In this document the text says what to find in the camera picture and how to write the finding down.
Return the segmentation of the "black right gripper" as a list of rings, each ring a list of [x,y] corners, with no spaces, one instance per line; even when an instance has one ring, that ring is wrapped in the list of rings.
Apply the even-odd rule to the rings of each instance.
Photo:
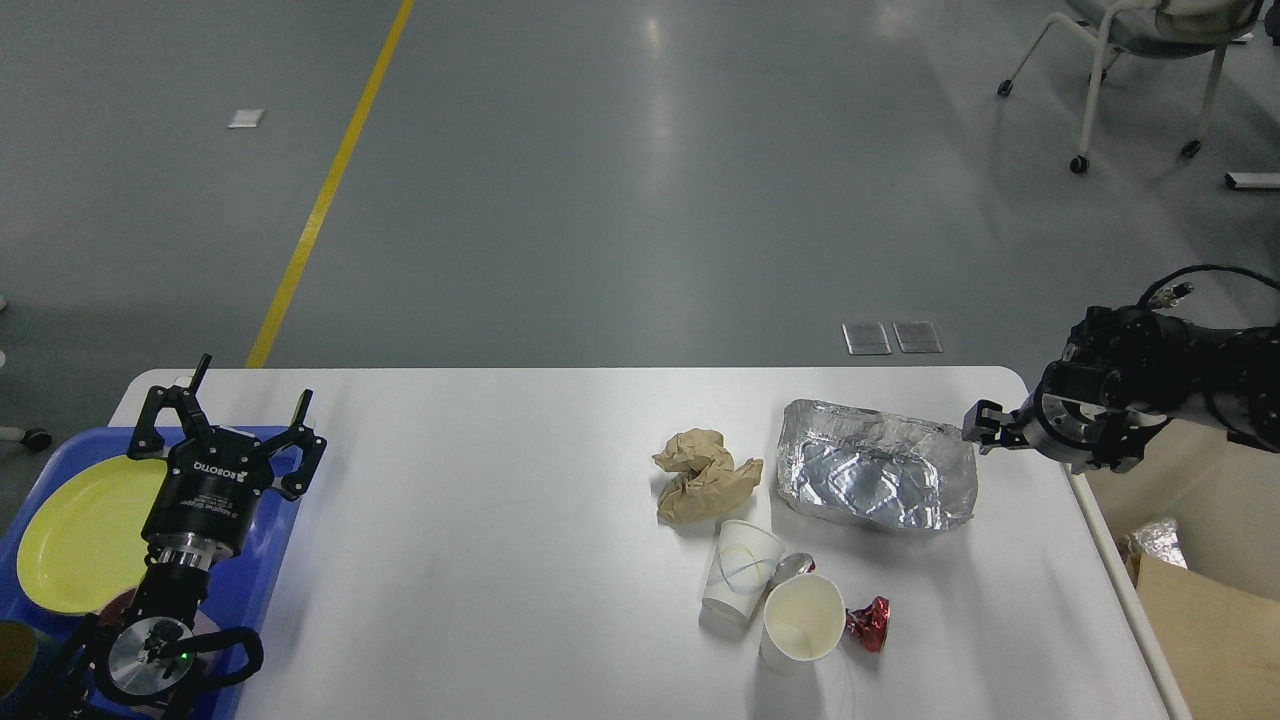
[[[1112,410],[1036,391],[1018,410],[978,400],[965,414],[963,439],[979,454],[995,448],[1037,452],[1069,466],[1070,473],[1128,473],[1146,446],[1170,424],[1165,415]]]

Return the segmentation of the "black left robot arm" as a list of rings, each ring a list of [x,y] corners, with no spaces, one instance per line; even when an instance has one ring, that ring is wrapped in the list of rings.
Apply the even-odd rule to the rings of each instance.
[[[264,497],[300,500],[328,443],[307,423],[311,389],[268,438],[212,424],[198,402],[210,363],[204,355],[184,384],[150,388],[125,447],[132,461],[164,465],[140,530],[145,570],[129,602],[118,618],[87,612],[50,662],[32,671],[9,719],[73,719],[92,694],[187,719],[201,697],[261,669],[255,628],[200,633],[196,618],[214,569],[244,552]]]

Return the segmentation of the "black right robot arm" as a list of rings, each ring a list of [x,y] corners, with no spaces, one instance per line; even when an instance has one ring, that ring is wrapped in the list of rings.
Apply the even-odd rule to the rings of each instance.
[[[1132,305],[1088,307],[1027,400],[1014,410],[975,402],[963,438],[982,454],[1033,450],[1074,474],[1132,470],[1174,420],[1276,452],[1277,327],[1211,329],[1171,316],[1197,272],[1156,281]]]

